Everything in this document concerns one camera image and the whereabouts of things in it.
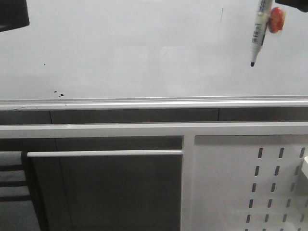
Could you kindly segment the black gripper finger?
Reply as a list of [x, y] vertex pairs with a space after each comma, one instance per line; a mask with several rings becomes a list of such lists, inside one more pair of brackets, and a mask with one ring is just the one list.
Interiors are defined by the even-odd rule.
[[30, 25], [26, 0], [0, 0], [0, 31]]
[[308, 12], [308, 0], [275, 0], [276, 3], [296, 8], [301, 12]]

